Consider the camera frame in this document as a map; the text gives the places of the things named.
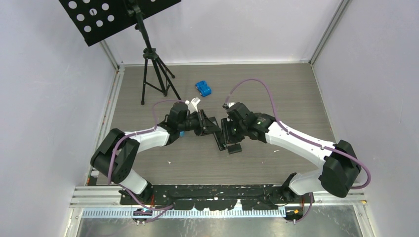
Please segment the black battery cover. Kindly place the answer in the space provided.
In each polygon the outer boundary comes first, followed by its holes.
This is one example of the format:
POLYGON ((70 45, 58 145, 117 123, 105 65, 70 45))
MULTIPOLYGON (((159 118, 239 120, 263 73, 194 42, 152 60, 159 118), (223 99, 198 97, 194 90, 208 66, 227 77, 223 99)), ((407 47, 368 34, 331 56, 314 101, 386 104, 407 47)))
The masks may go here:
POLYGON ((235 153, 239 153, 242 151, 242 147, 241 144, 233 144, 227 147, 228 153, 231 154, 235 154, 235 153))

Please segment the black remote control back up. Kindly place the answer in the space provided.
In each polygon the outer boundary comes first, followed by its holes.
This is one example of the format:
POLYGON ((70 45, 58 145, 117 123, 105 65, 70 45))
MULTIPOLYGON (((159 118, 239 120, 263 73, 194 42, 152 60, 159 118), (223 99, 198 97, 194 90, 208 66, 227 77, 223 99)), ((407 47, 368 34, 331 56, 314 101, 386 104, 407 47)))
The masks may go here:
POLYGON ((223 131, 221 131, 220 133, 214 133, 213 135, 214 135, 216 144, 218 146, 218 149, 220 150, 220 136, 222 136, 222 135, 224 136, 224 133, 223 133, 223 131))

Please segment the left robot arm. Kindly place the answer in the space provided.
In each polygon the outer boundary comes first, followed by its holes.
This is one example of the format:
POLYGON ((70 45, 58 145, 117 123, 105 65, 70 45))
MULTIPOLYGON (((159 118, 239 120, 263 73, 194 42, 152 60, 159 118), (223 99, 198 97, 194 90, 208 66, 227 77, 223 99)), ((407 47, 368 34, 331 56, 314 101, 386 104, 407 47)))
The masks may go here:
POLYGON ((150 129, 135 132, 111 129, 94 152, 90 164, 109 182, 125 188, 139 204, 147 204, 153 188, 133 170, 136 155, 154 147, 168 146, 184 131, 193 131, 197 136, 214 134, 218 137, 221 128, 214 117, 207 117, 191 101, 176 102, 164 120, 150 129))

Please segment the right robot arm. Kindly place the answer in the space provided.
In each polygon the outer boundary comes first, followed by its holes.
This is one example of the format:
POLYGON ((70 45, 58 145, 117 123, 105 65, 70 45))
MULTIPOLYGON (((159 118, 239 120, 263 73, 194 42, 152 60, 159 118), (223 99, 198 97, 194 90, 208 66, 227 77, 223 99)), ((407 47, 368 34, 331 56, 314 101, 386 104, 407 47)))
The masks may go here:
POLYGON ((297 154, 317 166, 304 174, 292 173, 280 187, 287 202, 317 191, 344 198, 352 189, 362 168, 350 143, 337 144, 320 140, 277 122, 271 115, 253 113, 243 103, 225 103, 227 118, 222 120, 222 131, 227 143, 236 144, 244 138, 276 145, 297 154))

